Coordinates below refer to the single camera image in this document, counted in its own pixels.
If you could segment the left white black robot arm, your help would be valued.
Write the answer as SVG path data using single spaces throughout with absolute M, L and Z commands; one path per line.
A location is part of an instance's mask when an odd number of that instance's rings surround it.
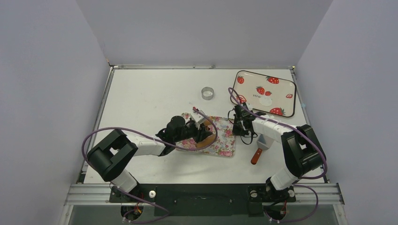
M 200 116 L 199 120 L 174 116 L 155 137 L 128 137 L 120 128 L 113 129 L 105 138 L 86 154 L 88 164 L 105 182 L 113 183 L 122 190 L 122 196 L 129 202 L 139 198 L 139 182 L 126 170 L 134 156 L 165 156 L 176 149 L 176 144 L 192 139 L 196 149 L 204 149 L 217 139 L 217 132 L 211 131 L 213 122 Z

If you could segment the floral pattern tray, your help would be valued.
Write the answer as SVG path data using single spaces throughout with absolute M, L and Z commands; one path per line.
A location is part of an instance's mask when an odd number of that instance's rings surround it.
M 181 114 L 181 116 L 185 119 L 185 122 L 188 122 L 191 115 L 187 112 Z M 208 116 L 213 123 L 216 125 L 216 129 L 218 131 L 217 140 L 210 147 L 193 151 L 193 153 L 200 153 L 211 156 L 218 157 L 233 157 L 235 154 L 235 142 L 236 138 L 232 133 L 232 123 L 228 121 L 227 118 L 218 117 L 218 116 Z M 195 141 L 193 138 L 183 140 L 178 142 L 176 145 L 179 147 L 187 148 L 187 149 L 197 149 L 195 146 Z

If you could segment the metal spatula wooden handle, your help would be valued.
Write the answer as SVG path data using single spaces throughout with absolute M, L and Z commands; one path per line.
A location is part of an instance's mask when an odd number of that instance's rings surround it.
M 257 164 L 262 153 L 264 151 L 268 150 L 271 147 L 271 145 L 273 144 L 273 142 L 274 142 L 274 140 L 268 136 L 265 136 L 265 135 L 259 136 L 259 138 L 257 139 L 257 142 L 256 142 L 258 148 L 250 161 L 252 165 Z

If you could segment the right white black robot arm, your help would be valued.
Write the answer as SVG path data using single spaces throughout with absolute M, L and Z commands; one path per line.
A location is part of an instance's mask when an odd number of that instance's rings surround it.
M 290 197 L 289 188 L 309 171 L 326 165 L 323 149 L 313 128 L 308 125 L 293 126 L 262 113 L 253 113 L 246 104 L 233 108 L 233 135 L 263 136 L 265 144 L 282 145 L 284 166 L 266 180 L 263 195 L 269 200 Z

